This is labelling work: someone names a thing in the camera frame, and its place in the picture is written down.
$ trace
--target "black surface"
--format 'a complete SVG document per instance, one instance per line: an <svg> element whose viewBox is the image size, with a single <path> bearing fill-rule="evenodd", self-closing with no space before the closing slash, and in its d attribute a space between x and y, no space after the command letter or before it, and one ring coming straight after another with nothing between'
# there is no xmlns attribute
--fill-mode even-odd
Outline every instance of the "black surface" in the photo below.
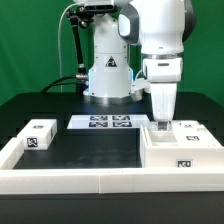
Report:
<svg viewBox="0 0 224 224"><path fill-rule="evenodd" d="M73 114L147 114L152 119L149 96L137 103L101 106L84 103L75 94L21 94L0 107L0 147L16 136L30 119L55 118L58 121L58 134L48 154L26 152L17 168L140 165L138 130L120 130L119 133L112 130L90 130L85 133L83 130L68 131L66 127ZM224 109L206 96L178 94L174 118L200 121L224 145ZM62 151L60 144L64 145L65 142L68 147ZM91 152L88 151L89 145L92 146ZM4 224L223 224L223 209L224 192L0 196L0 222Z"/></svg>

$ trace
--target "label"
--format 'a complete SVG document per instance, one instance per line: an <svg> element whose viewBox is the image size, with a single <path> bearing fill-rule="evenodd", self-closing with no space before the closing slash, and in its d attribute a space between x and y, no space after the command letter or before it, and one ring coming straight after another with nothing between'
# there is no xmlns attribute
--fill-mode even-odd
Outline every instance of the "label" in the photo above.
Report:
<svg viewBox="0 0 224 224"><path fill-rule="evenodd" d="M177 160L177 167L192 167L193 160Z"/></svg>
<svg viewBox="0 0 224 224"><path fill-rule="evenodd" d="M117 67L117 64L112 56L110 57L109 61L107 62L106 67Z"/></svg>
<svg viewBox="0 0 224 224"><path fill-rule="evenodd" d="M27 146L29 148L37 148L38 147L37 138L27 138Z"/></svg>

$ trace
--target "white cube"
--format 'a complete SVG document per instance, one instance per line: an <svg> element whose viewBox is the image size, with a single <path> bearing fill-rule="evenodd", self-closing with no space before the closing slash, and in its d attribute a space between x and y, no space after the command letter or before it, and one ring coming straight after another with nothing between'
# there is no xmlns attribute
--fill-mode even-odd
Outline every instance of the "white cube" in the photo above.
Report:
<svg viewBox="0 0 224 224"><path fill-rule="evenodd" d="M23 139L24 149L48 149L57 133L57 120L33 119L18 134Z"/></svg>

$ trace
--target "black label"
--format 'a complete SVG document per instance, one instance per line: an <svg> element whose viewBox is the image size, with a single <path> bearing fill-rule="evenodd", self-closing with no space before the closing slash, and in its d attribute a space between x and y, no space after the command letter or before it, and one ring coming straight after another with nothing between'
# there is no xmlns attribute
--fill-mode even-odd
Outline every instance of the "black label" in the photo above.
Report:
<svg viewBox="0 0 224 224"><path fill-rule="evenodd" d="M37 148L38 147L37 138L27 138L27 146L29 148Z"/></svg>
<svg viewBox="0 0 224 224"><path fill-rule="evenodd" d="M188 141L200 141L198 136L186 136Z"/></svg>
<svg viewBox="0 0 224 224"><path fill-rule="evenodd" d="M192 167L192 160L177 160L177 167Z"/></svg>
<svg viewBox="0 0 224 224"><path fill-rule="evenodd" d="M110 57L109 61L107 62L106 67L117 67L117 64L112 56Z"/></svg>

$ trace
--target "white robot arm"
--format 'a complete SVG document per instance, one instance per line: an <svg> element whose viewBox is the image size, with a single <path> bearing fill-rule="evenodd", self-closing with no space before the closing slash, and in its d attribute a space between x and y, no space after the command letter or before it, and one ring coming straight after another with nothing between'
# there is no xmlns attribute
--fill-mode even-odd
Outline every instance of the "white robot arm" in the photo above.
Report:
<svg viewBox="0 0 224 224"><path fill-rule="evenodd" d="M139 90L151 92L154 119L160 123L173 119L183 34L187 39L195 21L190 0L133 0L120 12L120 36L129 44L142 45L146 79L133 83L132 94L141 99Z"/></svg>

